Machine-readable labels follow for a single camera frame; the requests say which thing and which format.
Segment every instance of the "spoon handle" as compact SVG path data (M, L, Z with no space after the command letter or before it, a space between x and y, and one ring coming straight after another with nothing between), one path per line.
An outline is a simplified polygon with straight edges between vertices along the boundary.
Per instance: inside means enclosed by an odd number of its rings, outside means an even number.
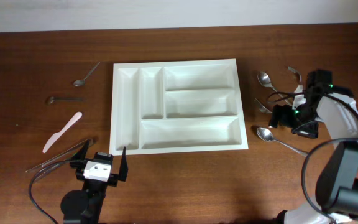
M280 140L275 139L275 141L276 141L276 142L279 142L279 143L281 143L281 144L283 144L283 145L286 146L286 147L289 147L290 149L294 150L295 152L301 154L302 156L305 156L305 157L306 157L306 156L308 155L307 152L302 151L302 150L299 150L299 149L297 149L297 148L294 148L294 147L292 147L292 146L290 146L290 145L288 145L288 144L286 144L286 143L284 143L284 142L282 142L282 141L280 141Z
M100 62L98 62L89 72L88 74L85 76L85 78L83 79L84 81L86 80L86 78L88 78L92 72L99 66Z
M288 103L288 105L290 105L290 106L292 106L292 103L290 103L287 99L285 99L284 100L286 103Z

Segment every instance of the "wood grain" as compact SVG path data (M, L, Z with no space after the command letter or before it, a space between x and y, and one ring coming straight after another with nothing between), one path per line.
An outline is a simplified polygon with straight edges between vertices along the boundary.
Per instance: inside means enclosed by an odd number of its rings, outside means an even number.
M50 223L27 196L26 169L88 137L98 138L90 157L109 151L114 63L219 58L237 59L249 150L128 156L127 182L108 189L100 222L245 222L302 204L303 158L253 132L270 119L252 104L271 93L256 73L264 70L278 89L292 91L296 82L287 66L304 80L317 68L332 70L334 84L350 87L358 108L358 24L7 33L0 34L0 223ZM86 85L74 88L97 61L103 63ZM48 96L85 102L46 105ZM42 154L77 111L83 118ZM318 140L285 128L273 133L304 150L329 139L323 125ZM312 159L310 192L331 152L327 147ZM34 186L34 197L61 222L62 197L81 186L74 170L62 167Z

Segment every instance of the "white backdrop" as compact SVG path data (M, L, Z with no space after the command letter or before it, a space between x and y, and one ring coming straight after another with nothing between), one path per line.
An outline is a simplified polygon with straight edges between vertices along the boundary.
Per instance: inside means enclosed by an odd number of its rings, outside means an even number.
M358 0L0 0L0 32L358 22Z

